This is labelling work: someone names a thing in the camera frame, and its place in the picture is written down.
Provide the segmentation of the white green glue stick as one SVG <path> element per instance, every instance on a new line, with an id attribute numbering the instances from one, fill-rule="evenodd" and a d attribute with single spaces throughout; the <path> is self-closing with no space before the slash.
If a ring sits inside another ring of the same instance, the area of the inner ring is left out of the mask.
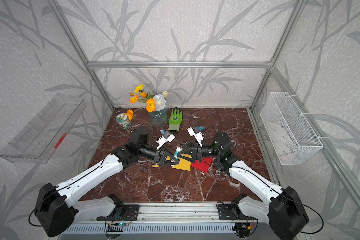
<path id="1" fill-rule="evenodd" d="M 175 153 L 174 153 L 174 157 L 175 157 L 175 158 L 178 158 L 177 154 L 178 154 L 178 152 L 181 152 L 181 151 L 182 151 L 182 148 L 177 147 L 177 148 L 176 148 L 176 151 L 175 151 Z"/>

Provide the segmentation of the red envelope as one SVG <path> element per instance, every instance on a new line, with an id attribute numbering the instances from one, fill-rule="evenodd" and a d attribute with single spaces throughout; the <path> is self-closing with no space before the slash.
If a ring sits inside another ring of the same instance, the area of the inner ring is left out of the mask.
<path id="1" fill-rule="evenodd" d="M 203 173 L 207 173 L 209 168 L 212 166 L 213 158 L 203 158 L 198 163 L 191 163 L 191 166 Z"/>

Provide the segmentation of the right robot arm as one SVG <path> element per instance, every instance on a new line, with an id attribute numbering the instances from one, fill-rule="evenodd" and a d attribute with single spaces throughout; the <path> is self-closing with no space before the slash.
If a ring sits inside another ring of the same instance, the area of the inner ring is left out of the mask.
<path id="1" fill-rule="evenodd" d="M 239 211 L 268 224 L 281 240 L 292 240 L 307 225 L 309 217 L 298 193 L 282 188 L 252 170 L 232 151 L 232 142 L 225 132 L 218 132 L 211 144 L 187 143 L 177 150 L 177 157 L 195 161 L 216 157 L 216 165 L 233 179 L 251 190 L 259 200 L 240 198 Z"/>

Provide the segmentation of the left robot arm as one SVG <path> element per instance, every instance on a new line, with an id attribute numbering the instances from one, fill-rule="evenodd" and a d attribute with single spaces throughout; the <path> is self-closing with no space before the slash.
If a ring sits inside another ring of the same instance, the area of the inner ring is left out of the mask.
<path id="1" fill-rule="evenodd" d="M 58 236 L 76 222 L 109 216 L 119 206 L 117 197 L 83 202 L 80 199 L 109 177 L 130 167 L 140 157 L 158 166 L 179 163 L 179 159 L 163 147 L 165 143 L 172 142 L 175 136 L 162 131 L 162 136 L 157 140 L 158 146 L 154 147 L 148 144 L 150 132 L 146 127 L 133 130 L 126 145 L 112 150 L 96 165 L 56 186 L 48 183 L 40 188 L 32 214 L 48 237 Z"/>

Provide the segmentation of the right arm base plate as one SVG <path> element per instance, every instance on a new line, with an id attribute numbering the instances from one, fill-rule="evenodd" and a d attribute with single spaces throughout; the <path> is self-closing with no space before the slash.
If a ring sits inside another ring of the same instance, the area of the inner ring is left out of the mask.
<path id="1" fill-rule="evenodd" d="M 236 203 L 225 204 L 223 202 L 217 202 L 216 208 L 219 214 L 219 220 L 242 220 L 244 215 L 241 213 Z"/>

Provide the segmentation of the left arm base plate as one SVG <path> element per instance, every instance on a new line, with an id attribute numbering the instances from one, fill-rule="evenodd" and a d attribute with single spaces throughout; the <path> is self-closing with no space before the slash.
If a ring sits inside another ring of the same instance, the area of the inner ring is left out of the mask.
<path id="1" fill-rule="evenodd" d="M 127 204 L 123 206 L 116 206 L 116 208 L 107 217 L 97 217 L 97 221 L 136 221 L 139 214 L 140 205 Z"/>

